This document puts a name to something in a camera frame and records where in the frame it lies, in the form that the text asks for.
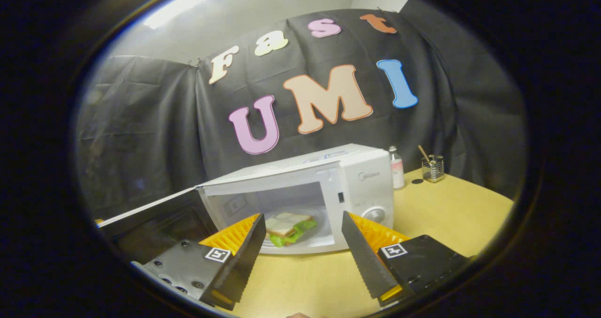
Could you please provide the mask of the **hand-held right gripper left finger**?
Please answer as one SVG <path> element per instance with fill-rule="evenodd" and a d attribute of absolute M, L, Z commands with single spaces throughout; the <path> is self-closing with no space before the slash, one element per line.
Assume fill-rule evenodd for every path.
<path fill-rule="evenodd" d="M 147 263 L 131 264 L 178 299 L 231 311 L 242 299 L 265 235 L 265 216 L 257 213 L 200 242 L 181 240 Z"/>

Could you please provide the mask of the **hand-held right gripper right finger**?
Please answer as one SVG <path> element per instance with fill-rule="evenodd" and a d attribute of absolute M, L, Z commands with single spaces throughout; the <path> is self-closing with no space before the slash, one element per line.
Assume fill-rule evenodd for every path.
<path fill-rule="evenodd" d="M 341 231 L 363 283 L 382 308 L 430 291 L 470 262 L 430 235 L 406 238 L 348 211 Z"/>

